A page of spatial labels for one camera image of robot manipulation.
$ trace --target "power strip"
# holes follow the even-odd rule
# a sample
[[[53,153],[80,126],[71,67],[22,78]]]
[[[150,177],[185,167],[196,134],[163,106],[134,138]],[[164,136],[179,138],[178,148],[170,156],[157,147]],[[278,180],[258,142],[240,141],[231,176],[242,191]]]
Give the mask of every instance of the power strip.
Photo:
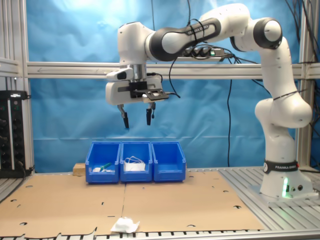
[[[25,91],[0,91],[0,178],[21,178],[32,171],[25,159],[22,101],[27,97]]]

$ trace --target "cardboard sheet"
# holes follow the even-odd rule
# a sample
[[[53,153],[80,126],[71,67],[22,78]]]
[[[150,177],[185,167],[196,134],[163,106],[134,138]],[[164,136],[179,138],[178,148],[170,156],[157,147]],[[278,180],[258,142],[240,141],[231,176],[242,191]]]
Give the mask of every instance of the cardboard sheet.
[[[0,204],[0,236],[52,238],[87,235],[95,228],[110,234],[124,193],[124,184],[88,185],[84,176],[33,176]]]
[[[137,232],[263,229],[218,172],[189,172],[183,183],[127,184],[122,216],[140,221]]]
[[[138,232],[263,229],[218,172],[183,183],[88,185],[84,176],[36,175],[0,204],[0,237],[109,235],[120,217]]]

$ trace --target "blue plastic bin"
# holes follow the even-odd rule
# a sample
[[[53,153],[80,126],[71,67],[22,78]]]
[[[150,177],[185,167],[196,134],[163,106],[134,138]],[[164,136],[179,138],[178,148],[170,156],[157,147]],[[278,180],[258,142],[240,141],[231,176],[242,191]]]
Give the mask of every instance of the blue plastic bin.
[[[135,156],[145,163],[145,171],[125,171],[125,159]],[[120,179],[121,182],[151,182],[153,160],[151,143],[148,141],[127,141],[121,144]]]
[[[89,184],[119,182],[119,158],[121,142],[92,142],[85,160],[85,180]],[[92,172],[107,163],[112,163],[107,170],[114,172]]]
[[[152,142],[155,182],[181,182],[186,179],[186,157],[179,142]]]

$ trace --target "blue backdrop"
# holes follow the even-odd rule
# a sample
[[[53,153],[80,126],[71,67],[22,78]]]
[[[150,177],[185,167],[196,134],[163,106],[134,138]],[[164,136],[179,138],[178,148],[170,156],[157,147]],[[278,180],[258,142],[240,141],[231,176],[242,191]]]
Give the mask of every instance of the blue backdrop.
[[[253,19],[276,18],[288,39],[292,61],[299,45],[285,1],[190,0],[191,18],[212,8],[244,3]],[[117,30],[139,21],[153,29],[181,28],[188,21],[187,0],[27,0],[29,60],[42,62],[119,61]],[[233,50],[228,39],[216,43],[237,56],[260,61],[256,52]],[[179,141],[189,168],[226,167],[229,80],[174,80],[175,96],[157,103],[146,125],[146,105],[125,106],[130,129],[116,106],[105,102],[106,82],[98,79],[31,79],[34,159],[37,172],[68,172],[84,162],[92,141]],[[165,90],[171,90],[164,81]],[[234,80],[230,97],[231,166],[261,166],[262,127],[255,117],[268,93],[251,80]]]

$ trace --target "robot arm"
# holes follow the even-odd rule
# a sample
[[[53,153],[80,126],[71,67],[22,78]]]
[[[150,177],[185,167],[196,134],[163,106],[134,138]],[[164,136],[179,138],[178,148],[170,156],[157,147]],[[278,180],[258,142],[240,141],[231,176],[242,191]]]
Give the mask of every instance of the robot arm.
[[[265,135],[265,175],[260,192],[276,201],[318,196],[313,193],[311,181],[298,170],[295,142],[287,129],[302,128],[312,118],[311,107],[301,98],[294,82],[288,42],[276,20],[268,17],[252,20],[243,4],[218,7],[201,16],[200,22],[180,29],[165,27],[153,31],[140,22],[121,26],[120,69],[107,75],[111,82],[106,85],[106,101],[118,106],[126,128],[129,121],[124,104],[148,103],[149,125],[155,102],[167,99],[168,94],[158,76],[148,76],[146,61],[173,61],[183,50],[199,42],[226,38],[238,51],[259,52],[263,84],[272,96],[255,108]]]

